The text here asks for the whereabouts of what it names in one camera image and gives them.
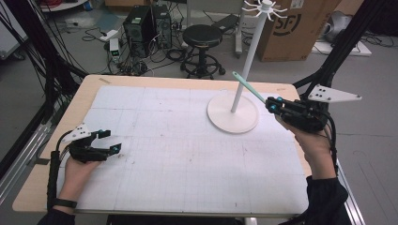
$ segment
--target white round base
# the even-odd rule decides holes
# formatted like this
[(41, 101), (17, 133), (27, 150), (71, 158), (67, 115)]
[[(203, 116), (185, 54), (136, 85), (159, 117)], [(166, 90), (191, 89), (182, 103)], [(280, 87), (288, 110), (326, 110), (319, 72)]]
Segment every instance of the white round base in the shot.
[(258, 124), (257, 107), (248, 98), (241, 96), (237, 111), (231, 112), (235, 96), (216, 96), (207, 105), (210, 121), (219, 129), (229, 133), (245, 133)]

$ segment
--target human hand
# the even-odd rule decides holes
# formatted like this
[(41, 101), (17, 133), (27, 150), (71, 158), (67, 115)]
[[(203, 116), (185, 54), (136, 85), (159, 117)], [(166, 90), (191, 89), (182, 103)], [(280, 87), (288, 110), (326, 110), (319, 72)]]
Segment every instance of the human hand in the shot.
[(295, 134), (295, 138), (304, 152), (304, 157), (310, 164), (313, 179), (336, 177), (330, 154), (330, 142), (325, 130), (317, 133), (308, 133), (286, 124), (279, 115), (275, 115), (275, 119), (285, 129)]
[[(77, 202), (91, 173), (100, 164), (99, 161), (82, 163), (69, 157), (66, 163), (64, 185), (58, 199)], [(73, 213), (73, 209), (64, 206), (55, 205), (54, 208), (69, 214)]]

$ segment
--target watch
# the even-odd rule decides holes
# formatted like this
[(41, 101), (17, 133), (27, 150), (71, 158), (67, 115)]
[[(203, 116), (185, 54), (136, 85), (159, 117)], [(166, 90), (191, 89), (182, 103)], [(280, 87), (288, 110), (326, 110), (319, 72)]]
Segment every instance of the watch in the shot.
[(53, 205), (76, 208), (77, 202), (55, 198), (53, 201)]

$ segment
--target computer tower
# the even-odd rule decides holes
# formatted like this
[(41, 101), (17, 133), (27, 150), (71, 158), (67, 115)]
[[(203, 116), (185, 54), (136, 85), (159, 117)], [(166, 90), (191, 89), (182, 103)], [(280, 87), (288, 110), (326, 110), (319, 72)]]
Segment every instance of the computer tower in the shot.
[(150, 6), (134, 6), (123, 27), (132, 56), (149, 56), (149, 42), (155, 37), (155, 27)]
[(161, 49), (172, 48), (172, 20), (166, 5), (152, 7), (153, 17), (156, 24), (156, 35), (158, 47)]

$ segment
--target white pole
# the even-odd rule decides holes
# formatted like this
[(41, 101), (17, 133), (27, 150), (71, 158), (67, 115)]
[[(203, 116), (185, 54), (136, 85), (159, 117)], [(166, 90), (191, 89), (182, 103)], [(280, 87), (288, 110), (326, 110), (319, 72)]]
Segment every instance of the white pole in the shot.
[[(268, 16), (267, 13), (261, 13), (259, 16), (258, 24), (255, 27), (252, 43), (250, 45), (248, 56), (246, 58), (245, 66), (244, 66), (243, 72), (242, 72), (242, 77), (245, 81), (248, 78), (249, 70), (250, 70), (250, 67), (252, 66), (252, 62), (254, 59), (255, 50), (257, 49), (258, 41), (260, 40), (261, 33), (263, 32), (263, 27), (264, 27), (264, 24), (266, 23), (267, 16)], [(243, 84), (239, 83), (239, 87), (237, 88), (237, 94), (235, 95), (234, 104), (232, 105), (232, 109), (231, 109), (232, 113), (237, 111), (237, 105), (239, 103), (240, 96), (242, 95), (242, 90), (243, 90)]]

